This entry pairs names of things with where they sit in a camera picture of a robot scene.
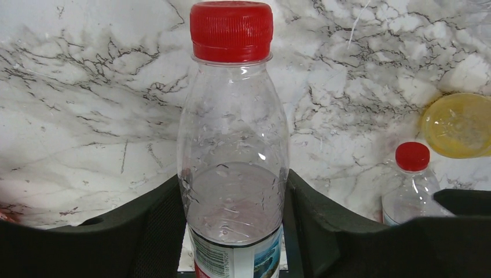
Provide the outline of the yellow juice bottle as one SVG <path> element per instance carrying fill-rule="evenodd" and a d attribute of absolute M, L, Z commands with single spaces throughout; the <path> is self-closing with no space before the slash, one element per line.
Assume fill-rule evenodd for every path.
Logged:
<path fill-rule="evenodd" d="M 432 103 L 420 129 L 436 153 L 454 159 L 490 156 L 490 97 L 455 93 Z"/>

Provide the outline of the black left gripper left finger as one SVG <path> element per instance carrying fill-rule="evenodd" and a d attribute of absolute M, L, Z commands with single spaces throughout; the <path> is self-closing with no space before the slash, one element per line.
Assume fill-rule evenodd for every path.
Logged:
<path fill-rule="evenodd" d="M 177 277 L 186 219 L 177 177 L 77 226 L 1 222 L 2 277 Z"/>

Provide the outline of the red cap bottle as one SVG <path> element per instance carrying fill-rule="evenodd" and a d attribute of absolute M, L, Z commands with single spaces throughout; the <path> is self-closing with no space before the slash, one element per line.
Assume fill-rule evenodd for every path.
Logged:
<path fill-rule="evenodd" d="M 404 142 L 394 158 L 394 176 L 381 196 L 383 223 L 395 226 L 419 217 L 451 217 L 433 199 L 441 187 L 430 167 L 430 150 L 420 142 Z"/>
<path fill-rule="evenodd" d="M 279 277 L 289 131 L 267 71 L 263 2 L 190 10 L 198 71 L 182 110 L 177 171 L 197 277 Z"/>

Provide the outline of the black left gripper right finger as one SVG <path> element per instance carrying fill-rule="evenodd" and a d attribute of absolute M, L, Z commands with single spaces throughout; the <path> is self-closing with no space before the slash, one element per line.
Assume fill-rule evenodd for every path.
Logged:
<path fill-rule="evenodd" d="M 283 277 L 489 277 L 490 192 L 444 189 L 451 217 L 387 226 L 362 217 L 288 174 Z"/>

